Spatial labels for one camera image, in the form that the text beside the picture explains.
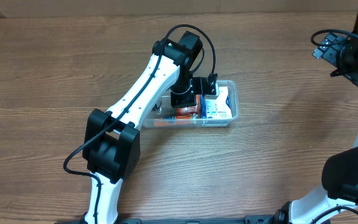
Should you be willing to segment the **red medicine box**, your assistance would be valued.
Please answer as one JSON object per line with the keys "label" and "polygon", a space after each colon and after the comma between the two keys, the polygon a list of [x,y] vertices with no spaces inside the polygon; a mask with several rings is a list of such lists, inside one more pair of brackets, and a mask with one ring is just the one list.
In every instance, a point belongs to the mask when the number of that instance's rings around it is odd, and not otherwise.
{"label": "red medicine box", "polygon": [[177,108],[177,116],[187,116],[190,114],[199,114],[201,106],[201,97],[196,95],[196,105],[184,108]]}

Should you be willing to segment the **orange tablet tube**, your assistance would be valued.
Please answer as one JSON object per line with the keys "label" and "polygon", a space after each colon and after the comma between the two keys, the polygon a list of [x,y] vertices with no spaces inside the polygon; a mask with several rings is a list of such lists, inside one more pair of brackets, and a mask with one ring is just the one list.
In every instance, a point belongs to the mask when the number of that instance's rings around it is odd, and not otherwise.
{"label": "orange tablet tube", "polygon": [[193,124],[196,118],[197,118],[197,114],[195,113],[158,118],[154,121],[154,126],[167,127],[167,126],[181,126],[185,124]]}

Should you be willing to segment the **blue medicine box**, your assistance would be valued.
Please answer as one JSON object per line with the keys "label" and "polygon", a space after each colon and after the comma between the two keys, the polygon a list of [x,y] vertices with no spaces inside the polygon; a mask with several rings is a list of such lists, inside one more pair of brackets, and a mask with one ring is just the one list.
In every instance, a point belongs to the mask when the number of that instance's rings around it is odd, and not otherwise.
{"label": "blue medicine box", "polygon": [[226,100],[204,99],[201,104],[203,127],[227,126],[232,119],[232,112]]}

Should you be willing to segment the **white medicine box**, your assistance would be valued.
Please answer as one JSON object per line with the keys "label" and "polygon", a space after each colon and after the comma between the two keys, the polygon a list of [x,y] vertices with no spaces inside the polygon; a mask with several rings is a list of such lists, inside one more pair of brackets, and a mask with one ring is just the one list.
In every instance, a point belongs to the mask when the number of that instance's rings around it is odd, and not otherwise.
{"label": "white medicine box", "polygon": [[229,89],[227,86],[219,87],[219,96],[215,100],[209,100],[204,97],[204,106],[202,112],[205,119],[231,119],[231,102],[229,99]]}

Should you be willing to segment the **dark bottle white cap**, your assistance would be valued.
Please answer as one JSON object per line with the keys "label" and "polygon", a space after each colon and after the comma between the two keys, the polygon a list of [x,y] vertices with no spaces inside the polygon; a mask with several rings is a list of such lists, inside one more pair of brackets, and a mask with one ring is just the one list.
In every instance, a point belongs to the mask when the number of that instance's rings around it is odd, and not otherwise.
{"label": "dark bottle white cap", "polygon": [[162,113],[162,100],[160,100],[158,103],[156,103],[154,105],[154,107],[152,108],[152,111],[156,114],[161,114]]}

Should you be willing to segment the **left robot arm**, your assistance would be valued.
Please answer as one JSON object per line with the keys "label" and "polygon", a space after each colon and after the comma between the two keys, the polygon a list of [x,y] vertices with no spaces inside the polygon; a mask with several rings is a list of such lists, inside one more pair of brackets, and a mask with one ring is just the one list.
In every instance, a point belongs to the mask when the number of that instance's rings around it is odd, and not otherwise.
{"label": "left robot arm", "polygon": [[88,117],[82,156],[92,176],[89,209],[81,223],[115,223],[124,179],[140,157],[140,129],[149,113],[160,107],[164,93],[174,109],[197,104],[199,95],[215,95],[217,75],[194,77],[197,56],[203,55],[200,37],[186,31],[178,42],[157,41],[147,68],[130,90],[107,111]]}

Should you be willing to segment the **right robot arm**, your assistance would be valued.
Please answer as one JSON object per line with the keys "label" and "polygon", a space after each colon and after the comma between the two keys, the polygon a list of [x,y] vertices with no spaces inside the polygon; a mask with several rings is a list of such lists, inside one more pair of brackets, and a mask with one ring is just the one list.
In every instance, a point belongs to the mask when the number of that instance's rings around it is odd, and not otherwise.
{"label": "right robot arm", "polygon": [[[352,31],[323,29],[314,38],[313,56],[334,66],[331,77],[344,77],[358,87],[358,12]],[[245,223],[330,223],[342,212],[358,216],[358,131],[352,148],[335,154],[324,164],[321,183],[304,197],[288,201],[273,215],[246,216]]]}

